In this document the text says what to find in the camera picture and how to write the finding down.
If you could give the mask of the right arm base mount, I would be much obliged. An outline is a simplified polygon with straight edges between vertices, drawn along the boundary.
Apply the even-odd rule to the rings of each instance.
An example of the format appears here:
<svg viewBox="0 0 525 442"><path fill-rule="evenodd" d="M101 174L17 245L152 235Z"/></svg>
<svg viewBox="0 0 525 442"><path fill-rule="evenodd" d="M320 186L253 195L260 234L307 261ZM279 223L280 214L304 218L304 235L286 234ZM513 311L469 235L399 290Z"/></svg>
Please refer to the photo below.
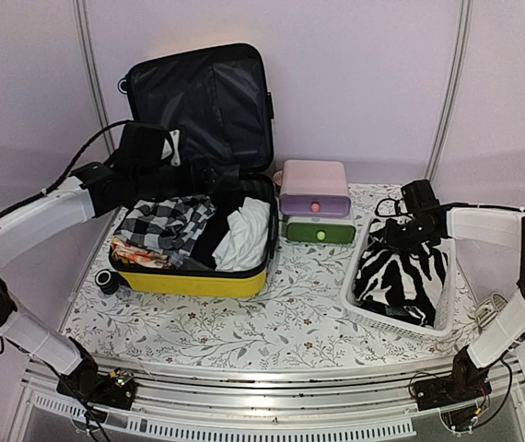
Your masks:
<svg viewBox="0 0 525 442"><path fill-rule="evenodd" d="M490 368L501 360L478 367L463 347L453 358L452 369L443 378L428 378L415 382L414 396L419 411L426 411L471 401L492 393L488 374Z"/></svg>

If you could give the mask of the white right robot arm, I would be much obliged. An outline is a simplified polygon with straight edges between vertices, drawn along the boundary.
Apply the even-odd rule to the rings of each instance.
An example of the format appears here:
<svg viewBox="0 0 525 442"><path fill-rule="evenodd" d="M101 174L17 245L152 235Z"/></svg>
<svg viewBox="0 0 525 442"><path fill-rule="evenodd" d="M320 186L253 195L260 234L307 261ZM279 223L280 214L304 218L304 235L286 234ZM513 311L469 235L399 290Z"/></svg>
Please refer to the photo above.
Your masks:
<svg viewBox="0 0 525 442"><path fill-rule="evenodd" d="M512 292L506 306L456 357L462 366L444 382L451 401L464 401L478 389L482 371L525 340L525 207L442 203L428 180L401 188L385 238L398 250L452 239L463 246L460 262L472 275L491 271L486 282Z"/></svg>

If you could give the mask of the white plastic basket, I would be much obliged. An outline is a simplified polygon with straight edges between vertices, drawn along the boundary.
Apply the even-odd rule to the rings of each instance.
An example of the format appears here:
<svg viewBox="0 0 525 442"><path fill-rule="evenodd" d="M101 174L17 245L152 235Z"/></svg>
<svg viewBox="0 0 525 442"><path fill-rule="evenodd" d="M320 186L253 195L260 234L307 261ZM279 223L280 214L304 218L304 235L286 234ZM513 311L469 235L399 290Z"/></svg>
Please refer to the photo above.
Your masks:
<svg viewBox="0 0 525 442"><path fill-rule="evenodd" d="M340 290L351 319L414 339L450 334L457 263L455 242L418 245L415 253L384 243L386 221L364 218Z"/></svg>

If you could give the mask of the zebra striped cloth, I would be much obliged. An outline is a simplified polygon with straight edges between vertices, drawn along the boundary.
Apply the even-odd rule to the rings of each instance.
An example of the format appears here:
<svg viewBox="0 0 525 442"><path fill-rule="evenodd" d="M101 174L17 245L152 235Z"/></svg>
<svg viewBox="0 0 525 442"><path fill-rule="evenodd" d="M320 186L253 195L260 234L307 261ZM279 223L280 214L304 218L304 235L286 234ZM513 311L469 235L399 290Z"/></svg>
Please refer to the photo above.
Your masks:
<svg viewBox="0 0 525 442"><path fill-rule="evenodd" d="M354 272L352 297L359 308L420 327L432 328L449 274L449 254L423 243L412 252L383 241L385 222L368 225L367 245Z"/></svg>

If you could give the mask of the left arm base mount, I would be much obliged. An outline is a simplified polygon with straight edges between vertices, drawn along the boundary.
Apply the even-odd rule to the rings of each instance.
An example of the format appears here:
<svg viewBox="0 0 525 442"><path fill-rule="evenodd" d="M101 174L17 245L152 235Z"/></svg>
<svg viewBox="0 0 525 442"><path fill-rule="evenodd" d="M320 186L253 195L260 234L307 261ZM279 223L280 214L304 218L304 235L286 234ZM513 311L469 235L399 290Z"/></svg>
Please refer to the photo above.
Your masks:
<svg viewBox="0 0 525 442"><path fill-rule="evenodd" d="M81 400L84 404L130 411L137 385L133 379L121 385L118 378L100 374L91 368L83 368L68 376L60 376L56 390L64 396Z"/></svg>

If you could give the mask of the yellow Pikachu suitcase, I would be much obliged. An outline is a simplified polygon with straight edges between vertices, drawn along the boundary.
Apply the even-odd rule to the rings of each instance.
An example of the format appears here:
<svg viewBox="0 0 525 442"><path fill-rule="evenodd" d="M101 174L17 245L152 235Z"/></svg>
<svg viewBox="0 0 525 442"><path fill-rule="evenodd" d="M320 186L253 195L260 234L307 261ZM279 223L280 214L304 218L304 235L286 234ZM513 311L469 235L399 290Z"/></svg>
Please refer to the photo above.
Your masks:
<svg viewBox="0 0 525 442"><path fill-rule="evenodd" d="M231 43L144 61L122 81L133 119L169 134L162 160L124 132L111 163L139 193L115 230L110 294L249 298L264 287L278 237L273 108L263 59Z"/></svg>

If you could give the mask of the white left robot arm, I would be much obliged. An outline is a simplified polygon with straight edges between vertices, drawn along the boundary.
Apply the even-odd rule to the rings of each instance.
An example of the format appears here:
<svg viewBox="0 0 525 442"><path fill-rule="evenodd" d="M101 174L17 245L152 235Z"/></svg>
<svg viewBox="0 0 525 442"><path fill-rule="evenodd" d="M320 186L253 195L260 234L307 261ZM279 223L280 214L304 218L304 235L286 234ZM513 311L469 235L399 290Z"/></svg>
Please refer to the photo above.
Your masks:
<svg viewBox="0 0 525 442"><path fill-rule="evenodd" d="M44 243L52 244L66 231L116 209L182 190L182 129L130 120L105 129L116 128L122 129L120 143L106 159L80 162L100 138L95 133L54 181L0 211L0 337L67 376L86 400L97 399L105 390L92 358L21 301L6 273L23 271L33 280L42 274L41 262L33 255Z"/></svg>

